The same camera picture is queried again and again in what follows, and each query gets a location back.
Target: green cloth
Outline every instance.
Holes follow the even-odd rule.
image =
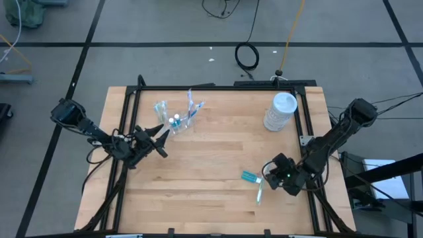
[[[22,26],[37,28],[42,24],[45,8],[31,0],[18,0]],[[18,6],[15,0],[3,0],[6,10],[6,19],[12,25],[19,25]]]

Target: wooden tabletop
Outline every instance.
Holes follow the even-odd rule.
[[[117,128],[125,87],[108,90],[100,127],[107,133]],[[327,106],[320,87],[307,87],[307,102],[316,136],[330,130]],[[301,159],[295,120],[280,132],[269,132],[263,117],[276,91],[193,91],[193,99],[205,100],[193,128],[170,137],[166,159],[153,151],[137,169],[130,170],[122,208],[121,233],[226,233],[313,234],[307,193],[290,196],[285,190],[264,187],[261,205],[256,205],[258,185],[241,180],[243,171],[257,173],[263,164],[284,153]],[[143,91],[137,124],[150,128],[158,124],[153,104],[167,100],[169,112],[187,107],[186,91]],[[301,124],[305,121],[298,98]],[[130,112],[126,122],[129,127]],[[106,157],[97,150],[93,161]],[[83,227],[102,204],[111,161],[87,182],[75,228]],[[330,176],[325,186],[328,201],[355,229],[339,162],[330,159]],[[321,230],[325,229],[316,199]],[[115,205],[110,209],[109,224]]]

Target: yellow cable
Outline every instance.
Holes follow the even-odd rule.
[[[301,5],[299,6],[299,10],[298,10],[297,16],[295,17],[295,21],[293,22],[293,25],[292,25],[292,28],[291,28],[291,32],[289,33],[288,40],[286,41],[285,51],[284,51],[284,57],[282,58],[282,63],[281,63],[280,68],[279,68],[280,71],[284,67],[286,54],[288,52],[289,41],[291,41],[292,33],[295,30],[295,27],[297,27],[297,21],[299,19],[299,16],[303,12],[304,2],[305,2],[305,0],[301,0]]]
[[[20,51],[18,51],[15,47],[13,47],[12,44],[3,35],[0,35],[0,38],[2,38],[3,41],[6,42],[6,44],[8,44],[16,53],[18,53],[18,55],[29,65],[28,69],[16,69],[16,70],[12,70],[12,71],[9,71],[9,72],[6,72],[6,73],[12,74],[12,73],[23,73],[23,72],[26,72],[26,71],[31,71],[32,70],[31,61],[29,61],[29,59],[27,59]]]

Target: white bottle cap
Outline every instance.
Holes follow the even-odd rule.
[[[278,93],[272,103],[275,113],[292,114],[297,110],[297,99],[290,93]]]

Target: black floor line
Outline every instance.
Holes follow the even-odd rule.
[[[407,37],[405,36],[405,33],[403,29],[401,28],[401,25],[399,24],[398,18],[394,13],[394,10],[392,9],[391,4],[389,3],[388,0],[383,0],[383,4],[385,5],[386,10],[388,11],[389,17],[391,18],[392,23],[394,24],[395,30],[397,30],[397,33],[399,38],[401,39],[401,42],[404,45],[406,45],[405,52],[407,53],[407,56],[410,59],[411,65],[417,74],[417,78],[420,81],[420,84],[423,86],[423,71],[420,66],[420,63],[418,62],[416,55],[414,55],[412,48],[408,45]]]
[[[256,47],[285,47],[286,42],[250,42]],[[90,42],[89,47],[165,48],[165,47],[235,47],[239,42]],[[16,47],[85,47],[84,42],[18,42]],[[423,42],[290,42],[290,47],[310,48],[398,48],[423,47]]]
[[[85,58],[87,57],[89,44],[90,44],[91,40],[93,39],[94,32],[95,32],[95,29],[96,29],[97,24],[98,24],[98,20],[99,20],[100,15],[101,15],[102,8],[104,7],[104,2],[105,2],[105,0],[100,0],[100,2],[98,3],[97,10],[96,10],[96,13],[94,15],[94,19],[91,23],[91,27],[90,27],[90,30],[89,30],[88,35],[87,35],[87,39],[85,40],[85,45],[83,46],[81,56],[79,57],[79,61],[78,61],[77,66],[75,68],[75,72],[74,72],[72,80],[69,84],[69,89],[68,89],[67,94],[66,94],[67,99],[71,99],[74,92],[75,92],[75,88],[76,88],[79,76],[81,74],[81,70],[82,70],[82,67],[84,65]],[[42,186],[44,184],[44,181],[45,181],[46,176],[47,176],[48,169],[49,169],[50,164],[52,162],[54,151],[56,150],[56,145],[58,144],[58,141],[59,141],[60,132],[61,132],[61,128],[56,125],[55,128],[54,128],[54,131],[53,131],[52,138],[50,139],[50,142],[49,142],[49,145],[48,145],[48,148],[47,148],[47,152],[44,156],[44,160],[41,164],[40,171],[38,172],[38,176],[37,176],[34,188],[32,189],[28,204],[26,205],[24,215],[23,215],[23,217],[20,221],[16,237],[25,237],[26,232],[28,231],[28,227],[30,225],[32,215],[34,213],[37,201],[38,201],[40,194],[41,194]]]

